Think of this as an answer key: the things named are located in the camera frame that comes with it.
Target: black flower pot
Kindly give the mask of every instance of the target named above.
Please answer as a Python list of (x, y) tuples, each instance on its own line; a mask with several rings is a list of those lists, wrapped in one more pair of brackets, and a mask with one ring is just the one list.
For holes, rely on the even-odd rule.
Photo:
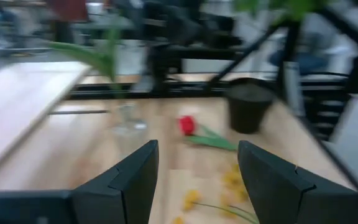
[(272, 84), (255, 78), (238, 78), (229, 82), (230, 127), (242, 134), (259, 130), (263, 117), (275, 99)]

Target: tulip stem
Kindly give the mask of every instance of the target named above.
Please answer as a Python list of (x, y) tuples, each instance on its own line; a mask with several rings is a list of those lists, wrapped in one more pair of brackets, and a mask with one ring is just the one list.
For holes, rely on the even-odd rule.
[(244, 215), (241, 215), (241, 214), (238, 214), (237, 212), (233, 212), (231, 211), (230, 209), (225, 209), (225, 208), (221, 208), (221, 207), (218, 207), (218, 206), (214, 206), (214, 205), (207, 205), (207, 204), (204, 204), (204, 203), (198, 203), (198, 202), (193, 202), (193, 204), (196, 204), (196, 205), (201, 205), (201, 206), (205, 206), (205, 207), (211, 207), (211, 208), (217, 208), (217, 209), (220, 209), (222, 211), (225, 211), (225, 212), (229, 212), (229, 213), (233, 213), (235, 215), (237, 215), (238, 217), (241, 217), (245, 220), (247, 220), (248, 222), (251, 222), (253, 224), (258, 224), (258, 221), (257, 220), (252, 220), (251, 218), (248, 218)]
[(256, 216), (255, 214), (250, 213), (250, 212), (248, 212), (248, 211), (245, 211), (244, 209), (241, 209), (241, 208), (239, 208), (239, 207), (232, 206), (232, 205), (229, 205), (229, 207), (235, 208), (235, 209), (237, 209), (237, 210), (240, 210), (240, 211), (242, 211), (242, 212), (244, 212), (244, 213), (246, 213), (246, 214), (252, 216), (254, 219), (257, 219), (257, 216)]

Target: metal bar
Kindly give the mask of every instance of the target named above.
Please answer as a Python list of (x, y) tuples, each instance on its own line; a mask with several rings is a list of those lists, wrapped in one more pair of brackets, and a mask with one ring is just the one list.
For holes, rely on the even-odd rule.
[(40, 51), (48, 51), (51, 50), (47, 47), (29, 47), (29, 48), (6, 48), (6, 49), (0, 49), (1, 52), (25, 52), (25, 53), (31, 53), (31, 52), (40, 52)]
[[(100, 26), (97, 24), (92, 24), (90, 22), (86, 23), (76, 23), (73, 25), (74, 30), (101, 30), (101, 31), (107, 31), (111, 26)], [(120, 31), (120, 38), (123, 40), (139, 40), (139, 37), (137, 36), (135, 29), (125, 29), (123, 27)]]
[(242, 54), (236, 55), (233, 61), (219, 74), (209, 80), (208, 84), (203, 86), (206, 90), (209, 90), (216, 82), (225, 77), (229, 72), (231, 72), (237, 65), (239, 65), (245, 58), (247, 58), (253, 51), (258, 50), (259, 47), (274, 33), (282, 24), (272, 26), (269, 30), (260, 37), (256, 42), (254, 42), (250, 47), (246, 48)]
[(299, 65), (285, 62), (285, 89), (287, 102), (296, 116), (305, 116), (305, 101), (302, 94)]
[(318, 136), (317, 130), (313, 127), (313, 125), (304, 116), (297, 116), (297, 118), (301, 121), (301, 124), (306, 128), (306, 130), (311, 134), (311, 137), (317, 142), (319, 147), (323, 149), (323, 151), (328, 155), (328, 157), (333, 161), (333, 163), (337, 165), (339, 170), (342, 171), (343, 174), (347, 177), (349, 182), (354, 185), (354, 187), (358, 190), (357, 177), (349, 171), (346, 164), (342, 160), (340, 160), (327, 146), (327, 144), (325, 144), (321, 140), (321, 138)]
[[(260, 1), (259, 2), (259, 17), (261, 17), (261, 30), (267, 30), (273, 20), (273, 13), (269, 11), (269, 5), (270, 5), (270, 0), (264, 0), (264, 1)], [(264, 51), (263, 50), (258, 50), (253, 59), (252, 59), (252, 70), (256, 71), (256, 70), (260, 70), (262, 64), (264, 62)], [(257, 73), (257, 76), (253, 76), (253, 78), (259, 78), (260, 74)]]
[(277, 94), (286, 100), (287, 96), (285, 91), (285, 78), (284, 78), (284, 63), (292, 62), (293, 56), (296, 50), (296, 43), (300, 34), (302, 22), (301, 21), (290, 21), (288, 23), (288, 34), (285, 41), (283, 55), (278, 66), (278, 73), (276, 77)]
[(108, 113), (108, 110), (84, 110), (84, 111), (54, 111), (49, 115), (68, 115), (68, 114), (101, 114)]
[(44, 1), (17, 1), (17, 0), (0, 0), (0, 4), (3, 7), (46, 7), (47, 4)]
[[(133, 83), (122, 83), (119, 93), (130, 99), (145, 98), (202, 98), (222, 97), (229, 86), (229, 82), (218, 82), (210, 91), (205, 91), (199, 86), (205, 86), (208, 82), (177, 82), (167, 83), (167, 91), (151, 91), (148, 93), (131, 92)], [(314, 96), (326, 92), (330, 94), (343, 89), (342, 80), (302, 80), (302, 91), (305, 96)], [(69, 94), (69, 100), (106, 100), (115, 99), (117, 90), (112, 90), (109, 84), (76, 85)]]
[(232, 60), (239, 53), (245, 51), (245, 47), (233, 47), (230, 49), (213, 49), (210, 47), (180, 47), (171, 46), (165, 50), (172, 56), (185, 59), (211, 59)]
[(316, 13), (318, 13), (320, 16), (323, 16), (334, 27), (336, 27), (343, 34), (346, 34), (358, 45), (358, 28), (346, 22), (342, 16), (336, 14), (328, 7), (325, 7), (322, 10), (317, 11)]

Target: wooden table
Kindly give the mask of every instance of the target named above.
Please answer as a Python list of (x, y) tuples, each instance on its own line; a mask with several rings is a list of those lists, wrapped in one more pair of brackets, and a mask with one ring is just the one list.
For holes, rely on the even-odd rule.
[[(234, 77), (247, 74), (235, 74)], [(185, 80), (205, 80), (210, 75), (182, 75)], [(137, 76), (122, 77), (124, 82)], [(105, 82), (101, 77), (87, 77), (83, 83)], [(233, 142), (248, 140), (315, 174), (353, 188), (337, 167), (287, 108), (276, 102), (268, 111), (261, 132), (245, 135), (230, 130), (227, 106), (223, 98), (177, 98), (134, 100), (148, 124), (149, 139), (158, 139), (160, 163), (158, 182), (149, 223), (171, 223), (182, 216), (186, 223), (244, 223), (227, 220), (210, 208), (183, 213), (185, 192), (198, 189), (203, 201), (218, 204), (223, 191), (222, 174), (236, 162), (236, 153), (194, 146), (183, 141), (177, 118), (184, 114), (226, 136)], [(67, 101), (57, 111), (104, 110), (117, 101)], [(109, 126), (111, 114), (53, 115), (45, 120), (26, 141), (0, 163), (0, 190), (74, 188), (102, 173), (119, 160)], [(252, 211), (247, 202), (241, 207)]]
[(18, 63), (0, 70), (0, 160), (64, 98), (86, 67)]

